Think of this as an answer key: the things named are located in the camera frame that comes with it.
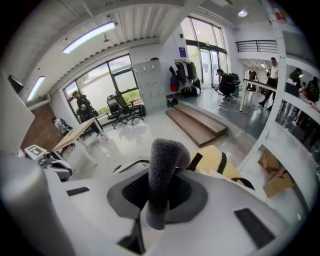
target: white shelf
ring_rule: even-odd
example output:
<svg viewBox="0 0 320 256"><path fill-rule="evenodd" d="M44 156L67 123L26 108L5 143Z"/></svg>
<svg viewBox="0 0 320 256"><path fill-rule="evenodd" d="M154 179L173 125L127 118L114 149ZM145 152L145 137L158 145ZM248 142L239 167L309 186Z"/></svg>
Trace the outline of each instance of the white shelf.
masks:
<svg viewBox="0 0 320 256"><path fill-rule="evenodd" d="M318 192L317 163L313 156L300 141L277 122L273 123L263 145L290 173L311 210Z"/></svg>
<svg viewBox="0 0 320 256"><path fill-rule="evenodd" d="M311 117L320 125L320 112L318 112L314 107L310 106L302 99L295 97L287 92L283 93L282 99L286 102L291 103L301 111L305 112L309 117Z"/></svg>
<svg viewBox="0 0 320 256"><path fill-rule="evenodd" d="M281 31L295 33L295 34L303 36L302 31L297 26L293 26L293 25L289 25L289 24L281 24L281 23L278 23L278 26Z"/></svg>

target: wooden wall panel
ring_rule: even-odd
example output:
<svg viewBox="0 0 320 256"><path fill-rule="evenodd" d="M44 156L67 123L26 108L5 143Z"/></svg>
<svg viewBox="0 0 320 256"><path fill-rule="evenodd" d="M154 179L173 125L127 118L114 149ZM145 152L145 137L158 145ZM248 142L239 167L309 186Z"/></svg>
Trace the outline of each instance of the wooden wall panel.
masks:
<svg viewBox="0 0 320 256"><path fill-rule="evenodd" d="M36 144L51 151L61 140L61 137L58 136L58 129L52 123L52 118L55 114L49 104L32 110L32 113L35 118L24 137L21 149L24 151L25 148Z"/></svg>

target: wooden platform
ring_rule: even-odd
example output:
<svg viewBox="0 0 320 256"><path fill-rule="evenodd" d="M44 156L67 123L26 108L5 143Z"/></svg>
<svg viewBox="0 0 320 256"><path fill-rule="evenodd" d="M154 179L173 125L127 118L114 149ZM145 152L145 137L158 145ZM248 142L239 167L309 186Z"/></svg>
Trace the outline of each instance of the wooden platform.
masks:
<svg viewBox="0 0 320 256"><path fill-rule="evenodd" d="M200 148L223 136L228 130L212 117L183 104L178 104L165 113Z"/></svg>

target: office chair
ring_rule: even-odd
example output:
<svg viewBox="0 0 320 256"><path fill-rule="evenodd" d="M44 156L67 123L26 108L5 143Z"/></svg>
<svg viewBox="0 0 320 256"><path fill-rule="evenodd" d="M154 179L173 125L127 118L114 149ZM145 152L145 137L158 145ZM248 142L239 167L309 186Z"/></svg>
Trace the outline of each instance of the office chair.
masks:
<svg viewBox="0 0 320 256"><path fill-rule="evenodd" d="M123 123L124 125L126 125L127 122L123 121L124 117L120 117L123 114L123 111L119 106L119 103L116 101L115 97L113 95L110 95L107 98L106 103L108 104L110 109L110 114L108 112L106 113L108 115L108 120L113 120L113 119L116 120L116 122L112 124L113 129L116 129L116 125L118 123Z"/></svg>
<svg viewBox="0 0 320 256"><path fill-rule="evenodd" d="M130 102L131 104L127 104L121 94L116 94L114 98L120 104L123 114L129 115L127 121L131 120L132 125L134 125L135 119L144 119L140 114L140 105L134 105L133 101Z"/></svg>

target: railing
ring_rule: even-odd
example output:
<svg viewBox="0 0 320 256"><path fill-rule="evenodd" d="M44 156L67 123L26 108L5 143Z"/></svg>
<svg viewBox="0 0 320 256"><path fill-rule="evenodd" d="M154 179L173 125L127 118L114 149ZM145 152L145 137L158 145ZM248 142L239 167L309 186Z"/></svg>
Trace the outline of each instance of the railing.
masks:
<svg viewBox="0 0 320 256"><path fill-rule="evenodd" d="M278 46L275 40L248 40L235 42L238 52L265 52L278 53Z"/></svg>

